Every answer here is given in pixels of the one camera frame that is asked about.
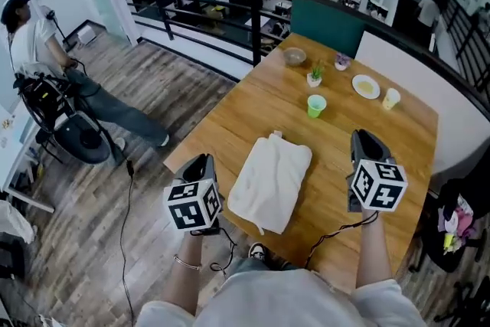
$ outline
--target metal railing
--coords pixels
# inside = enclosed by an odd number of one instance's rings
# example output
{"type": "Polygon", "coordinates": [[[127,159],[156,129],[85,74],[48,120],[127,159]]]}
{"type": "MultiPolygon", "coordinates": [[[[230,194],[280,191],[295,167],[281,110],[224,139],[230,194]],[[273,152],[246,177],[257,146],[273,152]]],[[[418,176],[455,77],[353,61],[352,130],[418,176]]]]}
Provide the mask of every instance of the metal railing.
{"type": "Polygon", "coordinates": [[[173,40],[174,36],[183,37],[253,66],[257,65],[263,55],[266,56],[284,39],[282,34],[274,35],[271,31],[267,31],[269,27],[264,27],[264,18],[269,19],[270,25],[279,22],[282,26],[289,26],[289,16],[282,13],[277,14],[276,9],[263,8],[263,3],[264,0],[229,0],[228,2],[218,0],[130,0],[127,2],[128,6],[134,8],[133,15],[161,21],[165,27],[149,25],[136,20],[137,24],[165,31],[170,40],[173,40]],[[215,6],[223,8],[220,11],[212,10],[210,13],[209,11],[215,6]],[[223,28],[223,34],[216,32],[217,26],[223,28]],[[173,27],[206,34],[247,49],[252,52],[252,59],[190,37],[182,33],[183,30],[173,27]]]}
{"type": "MultiPolygon", "coordinates": [[[[154,28],[160,31],[164,31],[170,40],[175,37],[184,38],[186,40],[202,44],[206,47],[220,51],[221,53],[235,57],[253,66],[257,65],[261,61],[261,56],[265,56],[269,53],[263,47],[263,40],[273,41],[274,45],[279,44],[284,37],[266,32],[263,29],[263,17],[271,18],[274,21],[283,25],[290,25],[290,17],[288,15],[278,15],[270,9],[263,7],[264,0],[246,0],[236,3],[229,0],[228,2],[218,0],[126,0],[128,6],[132,8],[132,14],[138,17],[146,17],[152,20],[161,22],[155,25],[153,21],[144,20],[139,21],[135,18],[137,24],[154,28]],[[228,10],[236,10],[239,12],[245,12],[240,18],[225,18],[216,19],[215,16],[210,16],[204,12],[206,8],[211,6],[224,6],[228,10]],[[227,37],[226,35],[219,35],[213,29],[206,29],[204,25],[207,23],[216,23],[219,25],[227,26],[237,31],[244,31],[248,35],[246,42],[235,40],[234,38],[227,37]],[[211,38],[217,38],[220,42],[203,41],[199,36],[190,34],[190,32],[197,32],[207,35],[211,38]],[[234,44],[238,47],[245,48],[252,52],[252,59],[239,55],[234,49],[223,49],[223,43],[234,44]]],[[[448,64],[444,63],[437,56],[430,53],[427,49],[419,46],[415,42],[411,41],[407,37],[399,34],[393,28],[387,26],[384,23],[374,20],[367,15],[364,15],[351,8],[345,7],[329,0],[311,0],[313,2],[321,3],[325,7],[337,8],[339,11],[344,12],[350,17],[356,17],[365,23],[365,31],[369,31],[372,34],[377,35],[379,38],[391,43],[395,47],[407,52],[410,56],[416,58],[423,63],[426,67],[438,74],[444,80],[449,82],[455,89],[457,89],[463,96],[465,96],[486,119],[490,120],[490,105],[473,86],[470,86],[464,77],[457,74],[448,64]]]]}
{"type": "Polygon", "coordinates": [[[456,49],[456,59],[464,78],[490,102],[490,45],[456,0],[447,0],[443,18],[456,49]]]}

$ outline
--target small plant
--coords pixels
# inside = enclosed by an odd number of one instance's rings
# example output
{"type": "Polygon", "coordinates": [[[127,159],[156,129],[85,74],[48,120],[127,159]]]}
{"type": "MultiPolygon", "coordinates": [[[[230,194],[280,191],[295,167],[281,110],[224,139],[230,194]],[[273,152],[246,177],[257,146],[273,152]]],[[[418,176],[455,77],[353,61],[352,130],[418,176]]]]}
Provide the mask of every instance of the small plant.
{"type": "Polygon", "coordinates": [[[312,68],[312,79],[319,80],[322,78],[323,67],[322,66],[314,66],[312,68]]]}

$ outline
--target green panel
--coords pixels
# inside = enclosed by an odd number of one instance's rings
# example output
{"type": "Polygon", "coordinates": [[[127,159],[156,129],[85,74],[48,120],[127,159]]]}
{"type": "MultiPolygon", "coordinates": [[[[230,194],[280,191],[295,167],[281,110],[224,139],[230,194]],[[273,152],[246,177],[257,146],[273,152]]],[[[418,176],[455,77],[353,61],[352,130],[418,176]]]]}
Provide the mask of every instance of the green panel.
{"type": "Polygon", "coordinates": [[[291,31],[355,57],[366,22],[335,6],[292,0],[291,31]]]}

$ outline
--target plastic cup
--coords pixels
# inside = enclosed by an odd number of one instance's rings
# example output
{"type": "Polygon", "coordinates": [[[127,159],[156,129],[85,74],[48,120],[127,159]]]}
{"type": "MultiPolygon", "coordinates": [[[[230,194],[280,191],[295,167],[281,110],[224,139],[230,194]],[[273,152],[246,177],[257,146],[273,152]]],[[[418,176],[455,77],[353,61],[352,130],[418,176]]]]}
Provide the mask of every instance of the plastic cup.
{"type": "Polygon", "coordinates": [[[394,89],[393,87],[390,87],[386,92],[386,96],[384,96],[383,108],[385,108],[386,110],[390,110],[395,105],[397,105],[400,102],[400,100],[401,100],[401,96],[398,90],[394,89]]]}
{"type": "Polygon", "coordinates": [[[327,107],[327,100],[318,94],[308,97],[308,116],[316,118],[327,107]]]}

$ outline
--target white towel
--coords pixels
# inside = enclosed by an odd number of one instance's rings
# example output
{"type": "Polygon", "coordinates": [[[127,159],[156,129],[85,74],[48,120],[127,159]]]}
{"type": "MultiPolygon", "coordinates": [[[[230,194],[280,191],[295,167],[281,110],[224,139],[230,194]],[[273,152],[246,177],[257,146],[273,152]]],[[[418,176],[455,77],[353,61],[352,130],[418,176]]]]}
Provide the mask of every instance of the white towel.
{"type": "Polygon", "coordinates": [[[281,234],[298,200],[312,151],[270,134],[258,138],[230,191],[228,207],[239,217],[281,234]]]}
{"type": "Polygon", "coordinates": [[[31,224],[7,201],[0,201],[0,232],[22,237],[27,244],[35,238],[31,224]]]}

